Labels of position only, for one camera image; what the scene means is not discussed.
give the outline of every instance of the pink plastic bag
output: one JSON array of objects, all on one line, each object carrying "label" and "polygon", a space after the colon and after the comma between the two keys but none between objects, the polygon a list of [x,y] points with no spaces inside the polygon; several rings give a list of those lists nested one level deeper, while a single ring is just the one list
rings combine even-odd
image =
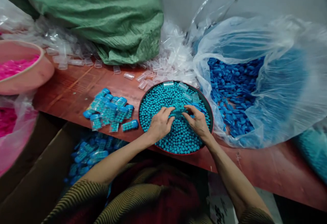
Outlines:
[{"label": "pink plastic bag", "polygon": [[33,93],[0,96],[0,107],[14,108],[17,120],[11,134],[0,138],[0,177],[12,166],[25,147],[38,112],[32,106]]}]

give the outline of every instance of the hand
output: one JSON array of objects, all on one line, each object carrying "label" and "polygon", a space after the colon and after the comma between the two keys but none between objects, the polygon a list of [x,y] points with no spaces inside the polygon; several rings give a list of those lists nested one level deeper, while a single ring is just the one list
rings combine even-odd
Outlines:
[{"label": "hand", "polygon": [[155,143],[170,132],[175,117],[169,119],[168,117],[173,110],[175,110],[174,107],[162,107],[161,110],[153,116],[147,133],[155,140]]},{"label": "hand", "polygon": [[187,113],[182,113],[190,124],[193,131],[203,139],[206,135],[210,135],[209,128],[205,121],[205,115],[200,112],[195,106],[186,105],[184,106],[187,110],[190,110],[194,114],[194,119],[190,117]]}]

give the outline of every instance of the green sack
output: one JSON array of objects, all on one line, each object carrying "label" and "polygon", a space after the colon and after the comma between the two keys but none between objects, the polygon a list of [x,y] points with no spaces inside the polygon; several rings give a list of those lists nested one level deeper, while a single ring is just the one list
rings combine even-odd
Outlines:
[{"label": "green sack", "polygon": [[[26,0],[10,0],[35,17]],[[161,0],[29,0],[42,15],[95,43],[105,64],[132,64],[159,54]]]}]

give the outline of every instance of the finger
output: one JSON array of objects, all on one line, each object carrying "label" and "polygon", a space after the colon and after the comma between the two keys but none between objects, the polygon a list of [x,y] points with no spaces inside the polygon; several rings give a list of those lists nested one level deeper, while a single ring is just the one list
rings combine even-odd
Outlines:
[{"label": "finger", "polygon": [[167,107],[162,107],[161,108],[161,110],[160,111],[158,111],[158,113],[157,114],[163,114],[164,113],[164,111],[167,109]]},{"label": "finger", "polygon": [[167,127],[169,128],[169,131],[171,129],[171,125],[173,124],[174,120],[175,120],[175,117],[171,117],[171,118],[168,119]]},{"label": "finger", "polygon": [[182,115],[185,117],[189,124],[192,124],[194,122],[193,118],[191,118],[190,115],[188,115],[187,113],[182,113]]},{"label": "finger", "polygon": [[170,113],[175,110],[175,107],[169,107],[167,108],[164,112],[163,112],[163,115],[165,116],[166,119],[168,119]]},{"label": "finger", "polygon": [[195,106],[186,105],[186,106],[184,106],[184,108],[191,110],[191,112],[193,112],[194,116],[199,116],[202,113]]}]

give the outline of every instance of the pink pill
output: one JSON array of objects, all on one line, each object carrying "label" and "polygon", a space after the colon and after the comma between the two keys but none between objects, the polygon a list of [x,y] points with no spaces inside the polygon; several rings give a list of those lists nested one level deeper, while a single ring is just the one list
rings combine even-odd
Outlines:
[{"label": "pink pill", "polygon": [[39,58],[39,55],[35,55],[33,59],[26,60],[21,59],[18,61],[8,60],[0,64],[0,80],[6,79],[8,77],[14,76],[19,72],[22,72],[26,68],[33,65]]}]

